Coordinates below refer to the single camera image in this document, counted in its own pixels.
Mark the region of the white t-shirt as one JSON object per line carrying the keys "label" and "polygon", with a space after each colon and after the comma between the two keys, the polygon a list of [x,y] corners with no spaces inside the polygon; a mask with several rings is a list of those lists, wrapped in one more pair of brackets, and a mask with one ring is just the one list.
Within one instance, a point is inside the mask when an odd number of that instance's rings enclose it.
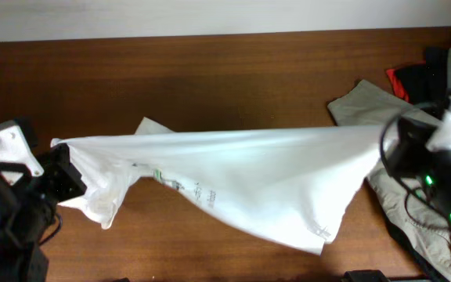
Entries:
{"label": "white t-shirt", "polygon": [[67,139],[85,194],[65,202],[109,228],[152,178],[245,233],[320,254],[379,160],[377,125],[173,132],[144,118],[128,136]]}

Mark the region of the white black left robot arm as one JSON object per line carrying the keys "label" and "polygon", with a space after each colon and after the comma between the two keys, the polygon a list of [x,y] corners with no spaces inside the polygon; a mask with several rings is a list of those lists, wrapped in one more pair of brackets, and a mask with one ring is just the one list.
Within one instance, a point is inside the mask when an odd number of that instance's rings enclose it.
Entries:
{"label": "white black left robot arm", "polygon": [[38,157],[44,168],[34,177],[23,164],[0,163],[0,281],[44,281],[49,260],[41,249],[60,231],[59,203],[83,195],[86,186],[65,144]]}

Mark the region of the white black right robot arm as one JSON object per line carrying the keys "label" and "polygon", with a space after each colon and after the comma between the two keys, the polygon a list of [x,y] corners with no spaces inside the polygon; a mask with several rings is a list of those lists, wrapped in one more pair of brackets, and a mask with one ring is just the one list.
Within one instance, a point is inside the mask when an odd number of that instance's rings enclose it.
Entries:
{"label": "white black right robot arm", "polygon": [[379,151],[385,171],[406,191],[406,196],[417,199],[447,226],[422,223],[409,211],[407,217],[429,230],[448,231],[451,254],[451,150],[428,149],[436,129],[397,115],[384,126]]}

